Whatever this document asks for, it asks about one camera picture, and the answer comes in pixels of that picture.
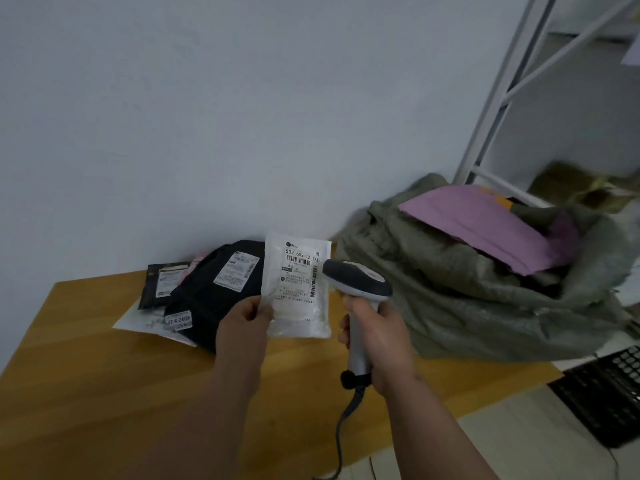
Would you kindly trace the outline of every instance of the person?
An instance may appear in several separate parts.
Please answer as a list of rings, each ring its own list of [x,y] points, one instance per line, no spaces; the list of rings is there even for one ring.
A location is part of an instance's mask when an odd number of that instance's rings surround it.
[[[273,317],[270,308],[259,310],[259,304],[260,296],[246,298],[220,322],[209,384],[124,480],[233,477],[248,405],[260,386],[267,327]],[[378,312],[364,298],[345,296],[343,304],[360,322],[373,364],[372,385],[387,404],[402,479],[497,480],[417,370],[400,314],[387,302],[380,303]],[[348,315],[340,327],[338,340],[348,347]],[[188,461],[177,450],[188,451]]]

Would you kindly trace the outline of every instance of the wooden table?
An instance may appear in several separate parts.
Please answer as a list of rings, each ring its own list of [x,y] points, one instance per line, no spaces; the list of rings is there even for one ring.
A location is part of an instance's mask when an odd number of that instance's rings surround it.
[[[55,284],[0,378],[3,479],[112,478],[206,382],[214,357],[205,350],[111,328],[144,276]],[[335,335],[344,314],[337,295],[330,309]],[[345,366],[335,339],[269,341],[238,478],[308,480],[335,469],[333,432],[351,398],[340,386]],[[457,417],[560,376],[545,363],[421,360],[420,368]],[[346,464],[390,443],[384,403],[370,390],[342,429]]]

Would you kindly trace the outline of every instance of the handheld barcode scanner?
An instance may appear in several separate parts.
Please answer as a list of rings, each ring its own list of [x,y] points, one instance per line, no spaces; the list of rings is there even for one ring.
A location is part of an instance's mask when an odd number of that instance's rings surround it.
[[[351,296],[366,298],[373,309],[378,311],[381,301],[393,293],[391,283],[382,275],[363,264],[351,261],[327,259],[322,266],[321,276],[336,290]],[[342,449],[340,448],[340,427],[362,402],[364,391],[371,384],[371,361],[364,347],[364,339],[360,323],[356,316],[349,314],[349,366],[340,375],[340,382],[345,389],[355,389],[353,399],[340,416],[335,429],[335,442],[338,446],[338,469],[326,480],[335,480],[342,470]]]

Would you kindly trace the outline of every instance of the small black package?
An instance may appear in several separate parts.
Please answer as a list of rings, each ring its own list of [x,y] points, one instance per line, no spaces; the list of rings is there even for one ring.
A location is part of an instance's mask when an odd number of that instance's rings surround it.
[[[138,309],[166,306],[170,301],[171,291],[177,286],[189,264],[189,262],[150,264]]]
[[[237,241],[216,249],[172,291],[165,322],[215,353],[220,320],[238,301],[260,295],[263,266],[264,242]]]

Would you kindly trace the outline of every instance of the green sack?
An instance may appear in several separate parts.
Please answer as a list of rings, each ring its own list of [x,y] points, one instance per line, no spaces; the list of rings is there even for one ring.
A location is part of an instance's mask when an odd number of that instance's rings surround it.
[[[447,185],[437,174],[384,202],[345,229],[335,257],[364,264],[393,285],[390,302],[425,358],[457,356],[497,362],[547,361],[595,352],[623,327],[612,288],[637,257],[631,236],[612,219],[580,205],[570,213],[582,236],[557,298],[524,288],[467,244],[398,210],[398,204]],[[545,229],[560,208],[514,205],[512,212]]]

